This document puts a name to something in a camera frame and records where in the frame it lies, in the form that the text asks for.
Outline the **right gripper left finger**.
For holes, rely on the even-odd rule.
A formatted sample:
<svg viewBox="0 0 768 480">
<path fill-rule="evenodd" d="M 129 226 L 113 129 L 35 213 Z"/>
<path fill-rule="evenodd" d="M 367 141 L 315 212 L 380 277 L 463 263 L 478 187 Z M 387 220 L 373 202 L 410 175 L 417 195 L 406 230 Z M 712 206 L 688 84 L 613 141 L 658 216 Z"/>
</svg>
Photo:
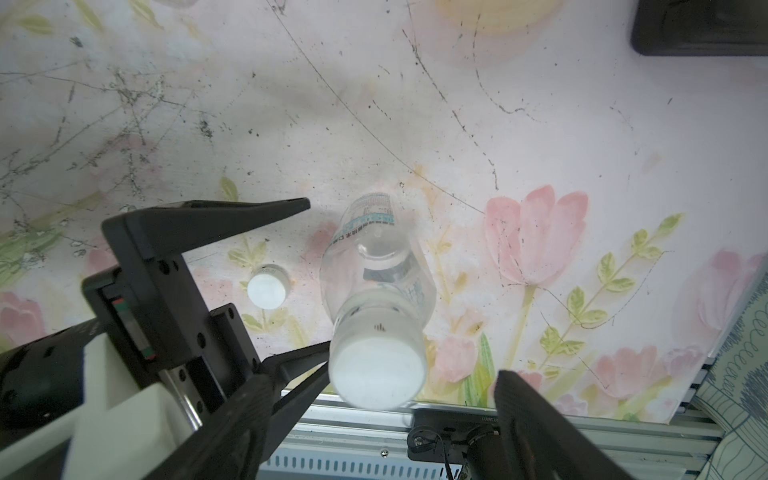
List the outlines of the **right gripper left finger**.
<svg viewBox="0 0 768 480">
<path fill-rule="evenodd" d="M 254 479 L 278 448 L 273 382 L 255 375 L 158 467 L 148 479 Z"/>
</svg>

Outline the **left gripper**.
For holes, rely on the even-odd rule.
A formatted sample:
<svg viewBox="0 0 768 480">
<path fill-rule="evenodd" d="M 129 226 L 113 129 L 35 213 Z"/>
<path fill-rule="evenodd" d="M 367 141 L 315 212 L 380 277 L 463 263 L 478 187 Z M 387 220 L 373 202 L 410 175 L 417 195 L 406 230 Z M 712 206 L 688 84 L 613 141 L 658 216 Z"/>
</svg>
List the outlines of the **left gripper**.
<svg viewBox="0 0 768 480">
<path fill-rule="evenodd" d="M 134 380 L 175 390 L 194 420 L 208 419 L 259 364 L 237 309 L 211 310 L 184 253 L 311 208 L 307 198 L 263 203 L 191 200 L 130 211 L 102 223 L 117 260 L 87 278 L 83 294 Z M 268 460 L 330 384 L 330 342 L 265 359 L 274 401 L 261 461 Z"/>
</svg>

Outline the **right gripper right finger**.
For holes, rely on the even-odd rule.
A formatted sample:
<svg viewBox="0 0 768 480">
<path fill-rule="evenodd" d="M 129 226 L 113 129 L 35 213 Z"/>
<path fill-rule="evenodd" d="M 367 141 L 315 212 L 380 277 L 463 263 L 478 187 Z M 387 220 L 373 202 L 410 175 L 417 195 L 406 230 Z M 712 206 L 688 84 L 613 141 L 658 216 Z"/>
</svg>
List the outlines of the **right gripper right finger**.
<svg viewBox="0 0 768 480">
<path fill-rule="evenodd" d="M 507 469 L 513 479 L 629 479 L 631 476 L 528 382 L 498 373 L 494 400 Z"/>
</svg>

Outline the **short clear plastic bottle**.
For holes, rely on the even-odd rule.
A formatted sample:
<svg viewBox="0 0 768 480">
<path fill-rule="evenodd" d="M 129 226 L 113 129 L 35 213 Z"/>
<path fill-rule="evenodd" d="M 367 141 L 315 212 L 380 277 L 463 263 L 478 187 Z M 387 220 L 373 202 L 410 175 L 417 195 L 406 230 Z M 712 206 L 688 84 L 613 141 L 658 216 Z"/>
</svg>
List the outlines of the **short clear plastic bottle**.
<svg viewBox="0 0 768 480">
<path fill-rule="evenodd" d="M 330 319 L 339 325 L 352 310 L 385 293 L 419 329 L 430 321 L 436 286 L 414 229 L 401 219 L 393 197 L 368 193 L 344 212 L 321 259 L 321 292 Z"/>
</svg>

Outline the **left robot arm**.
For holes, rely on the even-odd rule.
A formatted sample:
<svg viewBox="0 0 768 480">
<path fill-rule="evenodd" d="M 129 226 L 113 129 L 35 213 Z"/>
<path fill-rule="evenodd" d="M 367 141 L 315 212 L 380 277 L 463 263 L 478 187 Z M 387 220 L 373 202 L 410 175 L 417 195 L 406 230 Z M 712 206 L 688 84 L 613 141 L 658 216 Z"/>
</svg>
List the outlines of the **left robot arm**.
<svg viewBox="0 0 768 480">
<path fill-rule="evenodd" d="M 260 359 L 236 307 L 209 309 L 183 256 L 310 206 L 306 198 L 194 200 L 104 221 L 117 265 L 83 283 L 95 316 L 2 355 L 3 426 L 32 435 L 81 407 L 85 346 L 106 334 L 131 380 L 191 394 L 191 416 L 203 427 L 193 456 L 247 438 L 246 465 L 266 461 L 328 385 L 329 346 Z"/>
</svg>

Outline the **floral pink table mat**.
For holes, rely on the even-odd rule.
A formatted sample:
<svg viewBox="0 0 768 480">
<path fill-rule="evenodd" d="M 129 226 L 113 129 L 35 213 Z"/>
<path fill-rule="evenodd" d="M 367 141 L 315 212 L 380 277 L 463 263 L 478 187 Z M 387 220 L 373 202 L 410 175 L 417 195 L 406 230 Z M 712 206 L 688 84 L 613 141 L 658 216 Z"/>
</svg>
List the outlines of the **floral pink table mat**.
<svg viewBox="0 0 768 480">
<path fill-rule="evenodd" d="M 5 1 L 1 347 L 91 316 L 101 222 L 307 197 L 191 252 L 262 355 L 327 340 L 321 257 L 393 196 L 437 291 L 426 401 L 513 369 L 563 413 L 666 423 L 767 255 L 767 63 L 645 57 L 631 1 Z M 291 291 L 256 307 L 247 282 Z"/>
</svg>

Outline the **black plastic tool case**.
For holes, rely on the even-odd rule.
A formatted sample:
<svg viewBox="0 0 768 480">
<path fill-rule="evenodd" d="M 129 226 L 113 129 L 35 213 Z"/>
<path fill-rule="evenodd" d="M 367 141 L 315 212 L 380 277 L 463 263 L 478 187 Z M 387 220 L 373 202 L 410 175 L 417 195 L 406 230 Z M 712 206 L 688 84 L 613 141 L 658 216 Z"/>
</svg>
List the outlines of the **black plastic tool case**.
<svg viewBox="0 0 768 480">
<path fill-rule="evenodd" d="M 644 56 L 767 55 L 767 3 L 760 0 L 640 1 L 630 36 Z"/>
</svg>

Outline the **aluminium mounting rail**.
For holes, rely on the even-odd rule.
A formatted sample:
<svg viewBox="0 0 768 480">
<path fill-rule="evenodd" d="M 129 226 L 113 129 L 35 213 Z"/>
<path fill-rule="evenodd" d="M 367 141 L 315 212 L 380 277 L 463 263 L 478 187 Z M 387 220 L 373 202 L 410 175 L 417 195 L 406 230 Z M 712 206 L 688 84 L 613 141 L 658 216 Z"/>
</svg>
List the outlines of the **aluminium mounting rail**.
<svg viewBox="0 0 768 480">
<path fill-rule="evenodd" d="M 682 408 L 668 424 L 413 403 L 354 408 L 322 394 L 259 468 L 260 479 L 694 479 L 724 431 Z"/>
</svg>

